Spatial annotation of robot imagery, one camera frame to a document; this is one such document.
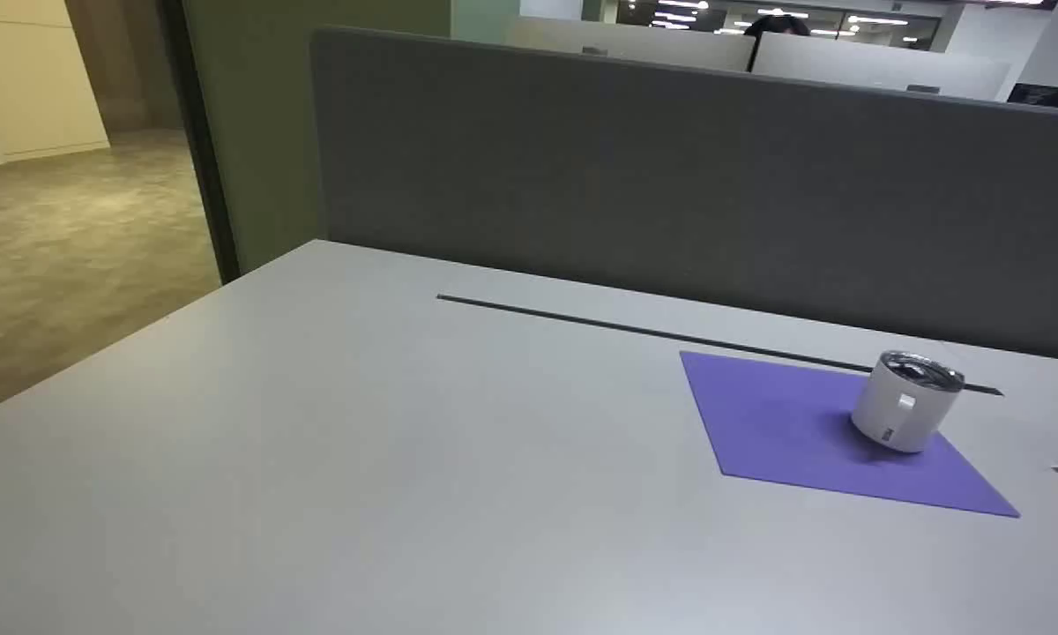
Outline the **purple square mat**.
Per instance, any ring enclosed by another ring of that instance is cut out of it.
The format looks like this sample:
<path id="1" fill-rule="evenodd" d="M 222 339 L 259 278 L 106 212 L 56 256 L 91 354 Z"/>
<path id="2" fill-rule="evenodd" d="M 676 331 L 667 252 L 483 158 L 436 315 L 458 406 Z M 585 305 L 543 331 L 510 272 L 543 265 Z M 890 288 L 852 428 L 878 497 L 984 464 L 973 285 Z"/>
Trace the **purple square mat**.
<path id="1" fill-rule="evenodd" d="M 685 354 L 679 368 L 723 477 L 1017 517 L 949 437 L 899 455 L 858 432 L 860 372 L 716 354 Z"/>

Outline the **black object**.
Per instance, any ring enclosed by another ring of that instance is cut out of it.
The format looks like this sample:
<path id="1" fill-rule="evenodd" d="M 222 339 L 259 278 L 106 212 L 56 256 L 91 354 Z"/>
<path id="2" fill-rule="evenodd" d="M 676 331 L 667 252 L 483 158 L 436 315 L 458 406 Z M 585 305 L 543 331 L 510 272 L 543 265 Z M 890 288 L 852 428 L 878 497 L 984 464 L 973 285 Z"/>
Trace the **black object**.
<path id="1" fill-rule="evenodd" d="M 880 354 L 880 368 L 925 386 L 960 392 L 965 383 L 964 370 L 899 348 Z"/>

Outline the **white cup-shaped strainer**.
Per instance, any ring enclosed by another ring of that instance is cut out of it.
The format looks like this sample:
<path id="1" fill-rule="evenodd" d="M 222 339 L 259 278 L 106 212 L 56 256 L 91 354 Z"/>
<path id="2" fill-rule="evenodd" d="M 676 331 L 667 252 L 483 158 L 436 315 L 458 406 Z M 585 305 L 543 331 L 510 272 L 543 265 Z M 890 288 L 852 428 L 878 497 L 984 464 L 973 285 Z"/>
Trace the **white cup-shaped strainer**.
<path id="1" fill-rule="evenodd" d="M 913 383 L 890 368 L 878 362 L 869 372 L 869 383 L 849 409 L 849 424 L 858 432 L 875 441 L 878 446 L 899 455 L 920 455 L 949 417 L 951 401 L 964 393 Z"/>

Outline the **grey desk divider panel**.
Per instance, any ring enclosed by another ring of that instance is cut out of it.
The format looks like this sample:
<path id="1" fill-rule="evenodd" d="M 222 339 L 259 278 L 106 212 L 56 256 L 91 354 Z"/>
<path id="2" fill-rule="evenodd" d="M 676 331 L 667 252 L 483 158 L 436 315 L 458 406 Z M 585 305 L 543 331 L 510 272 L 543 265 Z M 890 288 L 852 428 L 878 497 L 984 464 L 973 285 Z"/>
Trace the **grey desk divider panel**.
<path id="1" fill-rule="evenodd" d="M 1058 356 L 1058 108 L 312 34 L 323 231 Z"/>

